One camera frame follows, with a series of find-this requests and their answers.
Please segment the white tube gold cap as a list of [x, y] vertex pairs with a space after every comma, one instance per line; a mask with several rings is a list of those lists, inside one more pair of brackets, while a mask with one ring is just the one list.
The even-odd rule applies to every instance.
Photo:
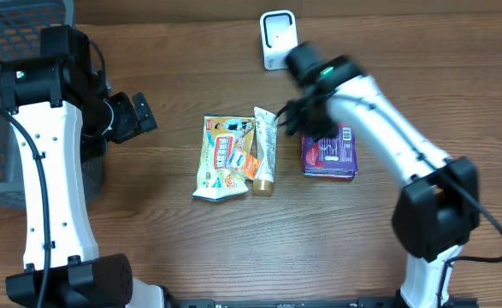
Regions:
[[278, 118], [272, 112], [254, 108], [256, 120], [257, 159], [259, 168], [253, 180], [253, 193], [271, 197], [275, 183]]

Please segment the red purple tissue pack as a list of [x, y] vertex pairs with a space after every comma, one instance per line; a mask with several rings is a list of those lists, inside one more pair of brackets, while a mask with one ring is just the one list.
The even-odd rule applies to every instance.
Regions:
[[335, 138], [302, 136], [303, 174], [310, 177], [351, 181], [358, 172], [355, 137], [350, 127], [340, 124]]

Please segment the small orange tissue pack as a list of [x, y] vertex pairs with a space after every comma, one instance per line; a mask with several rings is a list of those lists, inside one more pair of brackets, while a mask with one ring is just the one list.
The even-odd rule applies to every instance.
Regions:
[[259, 167], [260, 161], [239, 147], [233, 148], [227, 160], [227, 168], [246, 180], [254, 180]]

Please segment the yellow wet wipes packet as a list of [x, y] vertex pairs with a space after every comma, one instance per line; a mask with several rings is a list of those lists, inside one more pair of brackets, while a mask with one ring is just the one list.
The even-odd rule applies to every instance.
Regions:
[[194, 198], [220, 201], [248, 192], [246, 179], [229, 167], [234, 149], [250, 152], [255, 119], [249, 116], [204, 116], [203, 143]]

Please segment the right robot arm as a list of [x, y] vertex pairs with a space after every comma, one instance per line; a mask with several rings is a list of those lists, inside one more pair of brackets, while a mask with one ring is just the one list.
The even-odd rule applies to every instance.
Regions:
[[287, 134], [318, 141], [346, 124], [380, 159], [399, 189], [393, 231], [408, 253], [395, 307], [446, 307], [452, 265], [480, 224], [477, 171], [417, 131], [348, 56], [321, 58], [302, 43], [285, 64], [304, 95], [281, 109]]

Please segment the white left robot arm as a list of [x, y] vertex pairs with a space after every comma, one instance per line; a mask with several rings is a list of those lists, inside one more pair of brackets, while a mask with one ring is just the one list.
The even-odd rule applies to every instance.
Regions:
[[27, 211], [24, 270], [9, 299], [24, 307], [163, 307], [164, 290], [102, 256], [87, 215], [83, 163], [157, 127], [145, 96], [110, 94], [96, 45], [68, 25], [40, 33], [37, 57], [5, 62], [1, 114], [15, 130]]

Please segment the white barcode scanner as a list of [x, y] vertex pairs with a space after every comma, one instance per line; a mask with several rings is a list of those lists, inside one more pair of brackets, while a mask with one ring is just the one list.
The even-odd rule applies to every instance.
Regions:
[[259, 20], [266, 70], [285, 69], [287, 54], [298, 45], [296, 18], [292, 11], [280, 9], [262, 14]]

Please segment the dark grey plastic basket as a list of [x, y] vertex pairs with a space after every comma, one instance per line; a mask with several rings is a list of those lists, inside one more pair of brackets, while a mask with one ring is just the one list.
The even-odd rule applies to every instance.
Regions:
[[[40, 30], [55, 25], [75, 26], [72, 1], [0, 0], [0, 60], [38, 56]], [[0, 206], [26, 208], [21, 156], [15, 133], [1, 116]]]

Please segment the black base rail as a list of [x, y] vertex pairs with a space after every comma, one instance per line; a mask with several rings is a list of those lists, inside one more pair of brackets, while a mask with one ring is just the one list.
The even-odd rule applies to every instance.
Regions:
[[406, 307], [397, 297], [362, 297], [354, 300], [309, 301], [214, 301], [213, 299], [171, 299], [166, 308], [396, 308]]

